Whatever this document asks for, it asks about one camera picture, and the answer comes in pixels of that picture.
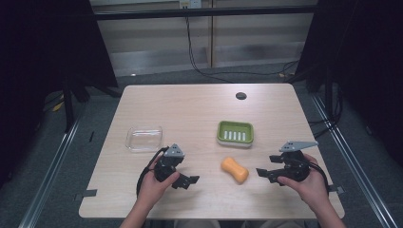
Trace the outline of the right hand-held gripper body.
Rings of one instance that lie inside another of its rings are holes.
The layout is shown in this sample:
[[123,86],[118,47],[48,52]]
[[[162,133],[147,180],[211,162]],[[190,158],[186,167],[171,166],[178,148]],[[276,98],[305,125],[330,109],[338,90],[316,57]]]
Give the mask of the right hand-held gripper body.
[[293,181],[304,181],[309,173],[309,162],[301,152],[302,149],[317,146],[318,142],[286,142],[279,150],[280,160],[284,164],[283,177]]

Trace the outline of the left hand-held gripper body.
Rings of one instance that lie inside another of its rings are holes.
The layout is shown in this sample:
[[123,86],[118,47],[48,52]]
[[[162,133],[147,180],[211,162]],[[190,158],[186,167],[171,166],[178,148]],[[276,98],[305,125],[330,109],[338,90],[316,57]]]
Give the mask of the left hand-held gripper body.
[[173,143],[163,152],[163,155],[155,164],[155,178],[159,182],[165,181],[171,174],[176,172],[177,165],[182,163],[183,159],[184,153],[177,144]]

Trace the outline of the orange soap bar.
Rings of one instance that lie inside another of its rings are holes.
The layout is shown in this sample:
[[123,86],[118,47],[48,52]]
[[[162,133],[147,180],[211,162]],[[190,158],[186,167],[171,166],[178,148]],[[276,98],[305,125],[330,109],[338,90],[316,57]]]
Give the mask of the orange soap bar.
[[239,184],[244,183],[249,176],[249,171],[231,157],[227,157],[221,162],[221,169],[229,173]]

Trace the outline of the green soap dish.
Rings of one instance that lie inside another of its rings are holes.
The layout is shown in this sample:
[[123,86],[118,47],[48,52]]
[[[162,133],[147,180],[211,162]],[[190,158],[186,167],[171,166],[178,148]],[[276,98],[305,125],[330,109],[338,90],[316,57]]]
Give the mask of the green soap dish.
[[254,141],[254,127],[250,123],[221,121],[217,141],[221,145],[250,147]]

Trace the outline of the person's left hand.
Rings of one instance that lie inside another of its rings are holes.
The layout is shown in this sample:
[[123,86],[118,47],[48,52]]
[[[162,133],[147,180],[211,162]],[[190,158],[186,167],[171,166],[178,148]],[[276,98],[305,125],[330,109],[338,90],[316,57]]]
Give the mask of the person's left hand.
[[155,164],[155,161],[152,162],[146,170],[140,187],[140,193],[136,200],[136,203],[143,208],[152,208],[163,196],[165,190],[180,176],[179,172],[174,172],[166,180],[158,181],[154,174]]

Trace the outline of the person's right hand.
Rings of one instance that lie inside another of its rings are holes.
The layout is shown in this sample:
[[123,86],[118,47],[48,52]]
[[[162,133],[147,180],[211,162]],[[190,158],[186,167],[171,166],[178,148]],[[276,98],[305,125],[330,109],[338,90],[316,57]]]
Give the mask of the person's right hand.
[[301,199],[314,211],[323,210],[330,204],[325,181],[322,175],[313,168],[303,181],[295,181],[283,176],[279,176],[278,181],[297,191]]

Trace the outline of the clear plastic container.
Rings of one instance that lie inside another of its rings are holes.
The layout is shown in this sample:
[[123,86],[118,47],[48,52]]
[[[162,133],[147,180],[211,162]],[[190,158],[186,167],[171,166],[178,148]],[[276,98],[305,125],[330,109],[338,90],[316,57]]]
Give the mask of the clear plastic container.
[[132,152],[155,152],[162,144],[163,129],[160,126],[133,126],[125,139],[125,147]]

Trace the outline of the black metal stand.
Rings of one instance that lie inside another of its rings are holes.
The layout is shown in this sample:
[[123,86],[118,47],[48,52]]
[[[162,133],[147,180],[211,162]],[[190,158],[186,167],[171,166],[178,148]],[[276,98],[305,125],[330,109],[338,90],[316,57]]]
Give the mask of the black metal stand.
[[78,75],[66,76],[63,80],[63,95],[66,112],[66,130],[68,131],[74,124],[74,111],[72,106],[72,96],[75,96],[79,103],[86,103],[90,95],[86,90],[86,81]]

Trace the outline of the dark curtain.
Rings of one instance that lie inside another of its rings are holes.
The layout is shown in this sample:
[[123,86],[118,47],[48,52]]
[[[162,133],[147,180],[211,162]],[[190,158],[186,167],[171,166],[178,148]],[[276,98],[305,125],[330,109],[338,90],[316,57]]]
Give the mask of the dark curtain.
[[0,0],[0,188],[25,154],[45,98],[115,87],[89,0]]
[[317,0],[297,76],[337,83],[403,167],[403,0]]

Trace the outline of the black horizontal bar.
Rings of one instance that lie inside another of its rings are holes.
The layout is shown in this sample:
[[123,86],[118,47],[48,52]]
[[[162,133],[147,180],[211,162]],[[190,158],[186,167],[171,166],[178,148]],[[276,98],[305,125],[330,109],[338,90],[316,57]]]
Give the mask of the black horizontal bar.
[[204,16],[232,16],[254,14],[294,14],[313,13],[319,10],[318,6],[283,6],[283,7],[255,7],[255,8],[214,8],[214,9],[161,9],[148,11],[119,11],[99,12],[93,15],[100,20],[130,20],[130,19],[157,19],[178,17]]

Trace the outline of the grey table bracket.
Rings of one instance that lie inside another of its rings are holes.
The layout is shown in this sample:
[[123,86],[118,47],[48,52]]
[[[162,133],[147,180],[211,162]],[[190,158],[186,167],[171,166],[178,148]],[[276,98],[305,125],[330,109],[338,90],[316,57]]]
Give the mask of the grey table bracket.
[[74,196],[74,201],[82,201],[84,198],[95,197],[97,195],[97,189],[85,190],[82,193],[78,193]]
[[329,185],[328,192],[336,192],[338,195],[343,194],[345,192],[344,188],[339,185]]

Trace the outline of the aluminium floor rail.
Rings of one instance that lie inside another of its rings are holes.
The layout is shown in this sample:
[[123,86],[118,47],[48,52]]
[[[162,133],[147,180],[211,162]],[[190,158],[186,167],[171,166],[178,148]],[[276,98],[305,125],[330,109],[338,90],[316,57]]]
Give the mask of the aluminium floor rail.
[[347,162],[357,184],[363,192],[367,202],[369,202],[382,227],[399,228],[399,225],[393,218],[390,209],[386,205],[385,201],[378,194],[378,192],[375,190],[374,185],[371,183],[367,174],[357,160],[351,146],[345,140],[345,137],[339,130],[338,126],[335,123],[331,123],[328,114],[325,112],[325,104],[322,102],[318,95],[312,95],[312,100],[317,108],[321,119],[325,122],[328,131],[330,132],[334,142],[336,143],[338,150],[343,156],[345,162]]
[[77,129],[80,125],[80,121],[80,119],[74,121],[68,132],[64,134],[64,137],[55,153],[55,156],[48,168],[48,171],[45,174],[45,177],[33,200],[31,201],[28,210],[24,214],[18,228],[35,228],[36,223],[50,194],[51,187],[56,181],[58,172],[64,162],[70,145],[75,138]]

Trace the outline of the white wall outlet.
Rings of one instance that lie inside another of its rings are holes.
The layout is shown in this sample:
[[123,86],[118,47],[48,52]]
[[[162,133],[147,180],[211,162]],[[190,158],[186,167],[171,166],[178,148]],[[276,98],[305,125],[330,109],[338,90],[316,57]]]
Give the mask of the white wall outlet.
[[185,9],[200,9],[202,0],[179,0],[180,8]]

